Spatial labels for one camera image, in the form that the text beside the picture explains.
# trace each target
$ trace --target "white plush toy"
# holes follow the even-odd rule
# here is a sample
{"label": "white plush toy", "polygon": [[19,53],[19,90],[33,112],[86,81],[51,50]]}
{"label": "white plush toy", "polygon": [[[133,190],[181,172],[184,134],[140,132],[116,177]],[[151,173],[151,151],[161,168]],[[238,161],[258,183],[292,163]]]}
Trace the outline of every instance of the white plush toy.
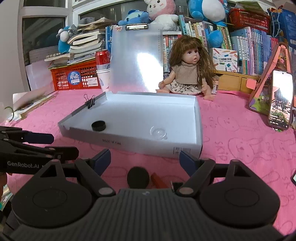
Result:
{"label": "white plush toy", "polygon": [[144,0],[151,24],[159,24],[163,31],[176,31],[178,16],[175,15],[176,5],[174,0]]}
{"label": "white plush toy", "polygon": [[175,14],[162,14],[155,18],[151,24],[158,24],[163,31],[176,31],[178,29],[178,16]]}

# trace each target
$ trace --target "pink tablecloth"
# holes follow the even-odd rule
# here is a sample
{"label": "pink tablecloth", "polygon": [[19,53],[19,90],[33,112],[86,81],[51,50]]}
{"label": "pink tablecloth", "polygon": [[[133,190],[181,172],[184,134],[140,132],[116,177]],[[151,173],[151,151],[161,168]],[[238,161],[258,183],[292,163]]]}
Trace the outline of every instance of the pink tablecloth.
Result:
{"label": "pink tablecloth", "polygon": [[[53,145],[76,146],[80,157],[93,157],[103,148],[62,137],[57,123],[81,106],[88,96],[100,90],[60,91],[56,97],[40,106],[16,126],[34,132],[52,133]],[[214,102],[197,97],[202,115],[203,150],[201,157],[229,163],[239,159],[261,177],[281,200],[281,207],[274,226],[283,234],[296,228],[296,187],[290,181],[296,169],[296,143],[293,130],[276,132],[265,122],[267,117],[247,109],[247,100],[231,94],[218,93]],[[126,175],[133,166],[143,166],[150,174],[156,172],[167,184],[186,181],[189,177],[178,160],[145,156],[111,150],[111,165],[102,178],[116,191],[128,187]],[[8,178],[11,190],[17,192],[30,178],[13,174]]]}

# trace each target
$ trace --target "clipboard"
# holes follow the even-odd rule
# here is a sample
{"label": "clipboard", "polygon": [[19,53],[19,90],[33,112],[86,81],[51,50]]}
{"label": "clipboard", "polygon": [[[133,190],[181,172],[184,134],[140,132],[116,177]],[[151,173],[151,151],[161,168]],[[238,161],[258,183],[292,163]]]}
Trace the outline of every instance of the clipboard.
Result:
{"label": "clipboard", "polygon": [[158,24],[113,26],[110,91],[156,92],[163,80],[162,35]]}

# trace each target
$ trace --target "black lid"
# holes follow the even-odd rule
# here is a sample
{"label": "black lid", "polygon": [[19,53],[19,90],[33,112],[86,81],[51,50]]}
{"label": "black lid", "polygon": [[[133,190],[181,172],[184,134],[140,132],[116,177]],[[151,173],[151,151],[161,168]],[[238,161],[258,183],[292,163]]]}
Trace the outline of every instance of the black lid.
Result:
{"label": "black lid", "polygon": [[127,181],[130,188],[145,189],[149,180],[149,173],[143,167],[133,167],[128,171]]}
{"label": "black lid", "polygon": [[106,123],[103,120],[98,120],[92,123],[91,127],[94,131],[103,131],[106,129]]}

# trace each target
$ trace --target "smartphone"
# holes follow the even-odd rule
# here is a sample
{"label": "smartphone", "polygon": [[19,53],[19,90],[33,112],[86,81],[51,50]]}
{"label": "smartphone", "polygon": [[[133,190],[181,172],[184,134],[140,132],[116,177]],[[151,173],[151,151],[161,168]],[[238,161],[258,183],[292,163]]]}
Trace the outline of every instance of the smartphone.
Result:
{"label": "smartphone", "polygon": [[296,186],[296,170],[293,174],[293,176],[291,176],[291,181],[294,183],[294,185]]}
{"label": "smartphone", "polygon": [[271,101],[268,124],[280,130],[287,130],[292,121],[293,76],[274,69],[272,71]]}

